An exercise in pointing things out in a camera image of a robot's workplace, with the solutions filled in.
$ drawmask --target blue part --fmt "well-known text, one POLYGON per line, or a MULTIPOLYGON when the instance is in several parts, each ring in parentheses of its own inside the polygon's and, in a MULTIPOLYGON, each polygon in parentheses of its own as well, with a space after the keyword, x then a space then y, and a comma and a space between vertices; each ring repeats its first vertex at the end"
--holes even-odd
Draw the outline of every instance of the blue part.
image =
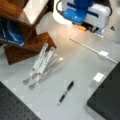
POLYGON ((74 4, 79 7, 79 9, 88 9, 89 0, 74 0, 74 4))
POLYGON ((94 0, 88 0, 88 7, 93 6, 94 0))
MULTIPOLYGON (((79 9, 76 5, 74 5, 74 4, 71 4, 71 3, 67 3, 67 5, 69 6, 69 7, 72 7, 72 8, 75 8, 75 9, 79 9)), ((94 13, 94 12, 91 12, 91 11, 88 11, 87 10, 87 14, 90 14, 90 15, 92 15, 92 16, 94 16, 94 17, 99 17, 98 16, 98 14, 97 13, 94 13)))
POLYGON ((63 17, 65 19, 72 21, 73 23, 80 24, 84 21, 84 19, 86 18, 86 15, 87 15, 86 10, 76 10, 75 11, 72 9, 67 9, 64 12, 63 17))

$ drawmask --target black object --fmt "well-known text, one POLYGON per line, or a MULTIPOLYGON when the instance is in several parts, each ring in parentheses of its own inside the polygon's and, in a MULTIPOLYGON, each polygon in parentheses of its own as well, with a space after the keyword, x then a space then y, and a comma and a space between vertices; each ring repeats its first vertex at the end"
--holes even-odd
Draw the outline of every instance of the black object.
POLYGON ((0 120, 40 120, 0 82, 0 120))
POLYGON ((58 105, 60 105, 60 104, 62 103, 62 101, 64 100, 64 98, 65 98, 65 96, 67 95, 68 91, 71 90, 71 88, 73 87, 73 85, 74 85, 74 82, 72 81, 72 82, 69 84, 69 86, 67 87, 67 91, 64 92, 64 94, 63 94, 62 97, 60 98, 58 105))
POLYGON ((90 97, 87 105, 106 120, 120 120, 120 62, 90 97))

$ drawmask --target machine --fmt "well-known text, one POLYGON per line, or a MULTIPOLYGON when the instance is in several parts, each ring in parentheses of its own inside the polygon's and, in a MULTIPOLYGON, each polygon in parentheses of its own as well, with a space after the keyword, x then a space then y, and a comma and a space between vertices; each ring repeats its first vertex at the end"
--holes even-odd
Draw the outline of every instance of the machine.
POLYGON ((56 10, 65 19, 85 26, 91 32, 103 31, 112 14, 109 0, 59 0, 56 10))

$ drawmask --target wooden block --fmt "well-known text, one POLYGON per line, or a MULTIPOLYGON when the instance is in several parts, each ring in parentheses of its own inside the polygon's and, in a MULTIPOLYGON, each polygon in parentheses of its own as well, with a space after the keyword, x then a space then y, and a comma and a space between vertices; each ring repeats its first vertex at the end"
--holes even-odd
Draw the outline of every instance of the wooden block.
POLYGON ((8 0, 8 2, 15 4, 16 6, 19 6, 21 8, 24 8, 28 0, 8 0))
POLYGON ((40 52, 42 46, 44 43, 48 43, 48 49, 50 49, 51 46, 56 48, 56 45, 54 44, 53 40, 51 39, 48 32, 42 33, 40 35, 35 36, 32 39, 28 39, 25 43, 25 45, 22 47, 22 49, 32 50, 35 52, 40 52))
POLYGON ((38 54, 37 52, 34 51, 24 50, 10 45, 5 46, 4 50, 9 65, 28 59, 38 54))
POLYGON ((48 43, 49 45, 47 50, 51 47, 56 48, 56 45, 47 32, 36 36, 34 39, 28 40, 24 47, 5 46, 4 50, 9 65, 38 55, 44 43, 48 43))

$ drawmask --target marker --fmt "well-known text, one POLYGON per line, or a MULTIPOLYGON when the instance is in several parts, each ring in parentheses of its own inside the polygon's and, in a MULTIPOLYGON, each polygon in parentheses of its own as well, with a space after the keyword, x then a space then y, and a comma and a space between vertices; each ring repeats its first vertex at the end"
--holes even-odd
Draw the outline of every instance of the marker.
POLYGON ((62 103, 62 101, 64 100, 65 96, 67 95, 67 93, 71 90, 71 88, 74 85, 74 81, 72 81, 69 86, 67 87, 67 90, 64 92, 64 94, 62 95, 62 97, 60 98, 58 105, 60 105, 62 103))

